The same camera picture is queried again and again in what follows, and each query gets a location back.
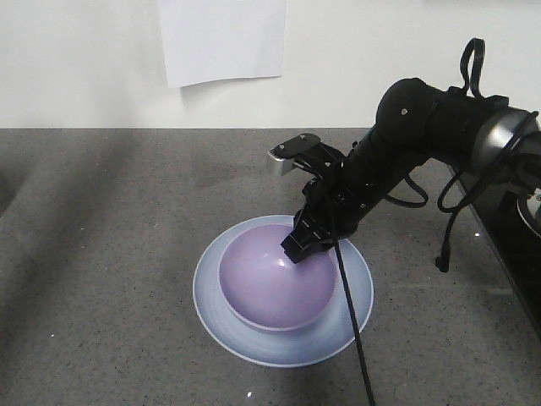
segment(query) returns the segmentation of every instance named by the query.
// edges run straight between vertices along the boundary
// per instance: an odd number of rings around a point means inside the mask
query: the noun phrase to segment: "white paper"
[[[159,0],[169,87],[281,76],[286,0]]]

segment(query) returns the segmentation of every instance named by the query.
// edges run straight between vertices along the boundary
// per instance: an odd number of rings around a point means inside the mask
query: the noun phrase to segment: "white plate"
[[[257,217],[218,236],[207,247],[195,270],[194,304],[207,332],[225,349],[259,365],[292,368],[316,364],[341,352],[354,339],[342,282],[336,284],[331,303],[309,326],[290,332],[260,332],[242,323],[228,308],[218,283],[220,258],[240,233],[266,224],[292,226],[292,216]],[[357,314],[359,331],[368,321],[374,302],[374,285],[364,258],[349,240],[340,241],[347,280]]]

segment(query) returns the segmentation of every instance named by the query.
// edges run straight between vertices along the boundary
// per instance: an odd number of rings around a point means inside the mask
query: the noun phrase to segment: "robotic arm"
[[[329,210],[336,236],[349,237],[370,210],[403,179],[411,181],[408,174],[430,158],[479,178],[459,205],[444,208],[439,201],[440,209],[452,213],[449,232],[458,211],[488,184],[511,182],[529,193],[541,186],[537,112],[509,107],[507,97],[481,96],[483,58],[483,40],[471,40],[461,60],[462,88],[441,91],[418,78],[396,82],[380,102],[374,127],[347,156],[313,134],[301,134],[269,151],[273,173],[299,167],[314,175],[303,188],[306,200],[295,215],[294,229],[281,243],[293,262],[333,246]],[[467,96],[468,90],[473,97]],[[443,272],[448,268],[447,234],[443,261],[436,264]]]

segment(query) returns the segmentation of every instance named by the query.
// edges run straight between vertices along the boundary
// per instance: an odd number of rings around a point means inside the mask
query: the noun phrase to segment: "white wall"
[[[283,77],[181,90],[154,0],[3,0],[0,127],[367,127],[400,78],[460,85],[473,36],[481,91],[541,109],[536,0],[288,0]]]

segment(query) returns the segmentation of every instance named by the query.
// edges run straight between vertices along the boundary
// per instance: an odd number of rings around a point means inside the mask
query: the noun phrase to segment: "gray countertop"
[[[0,130],[0,404],[366,404],[354,345],[310,367],[254,365],[194,310],[213,238],[302,205],[305,173],[263,169],[299,132]],[[314,132],[342,151],[363,133]],[[438,162],[416,169],[430,203],[381,202],[350,238],[374,279],[362,338],[376,401],[539,405],[541,343],[471,211],[449,273],[433,265],[449,177]]]

